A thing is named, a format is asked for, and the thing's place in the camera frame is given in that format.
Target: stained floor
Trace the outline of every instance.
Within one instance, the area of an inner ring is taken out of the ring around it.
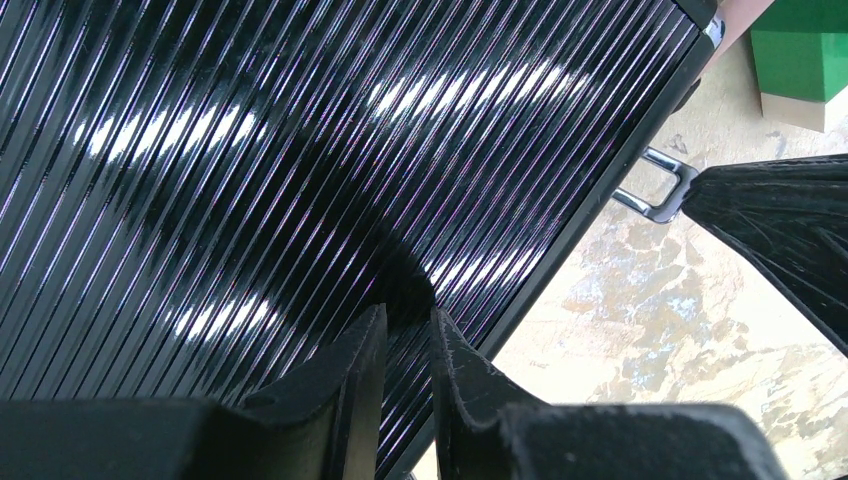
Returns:
[[[763,119],[742,43],[652,145],[699,169],[845,153],[848,120],[819,134]],[[625,186],[657,197],[660,177],[643,165]],[[735,405],[789,478],[848,474],[848,359],[686,218],[657,226],[607,205],[495,364],[550,403]],[[432,448],[415,475],[437,478]]]

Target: black ribbed panel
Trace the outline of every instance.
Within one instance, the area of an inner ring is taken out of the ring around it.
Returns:
[[[697,35],[668,0],[0,0],[0,398],[234,404],[385,301],[384,475],[433,293],[479,345]]]

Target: metal latch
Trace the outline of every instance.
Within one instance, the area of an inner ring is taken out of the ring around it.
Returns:
[[[677,177],[674,188],[671,189],[671,192],[660,205],[651,205],[623,188],[616,189],[612,198],[652,222],[668,223],[674,220],[674,217],[680,212],[680,208],[683,206],[683,198],[692,185],[692,180],[698,176],[699,172],[696,168],[651,147],[645,150],[642,158]]]

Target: green object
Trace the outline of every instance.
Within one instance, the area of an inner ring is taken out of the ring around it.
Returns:
[[[776,0],[751,40],[764,93],[828,102],[848,87],[848,0]]]

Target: beige floor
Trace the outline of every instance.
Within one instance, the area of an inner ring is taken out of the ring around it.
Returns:
[[[747,49],[706,75],[652,144],[691,165],[848,152],[764,120]],[[657,195],[656,175],[626,185]],[[551,403],[709,401],[743,409],[793,479],[848,473],[848,359],[744,260],[686,218],[610,204],[495,364]],[[435,479],[431,449],[415,470]]]

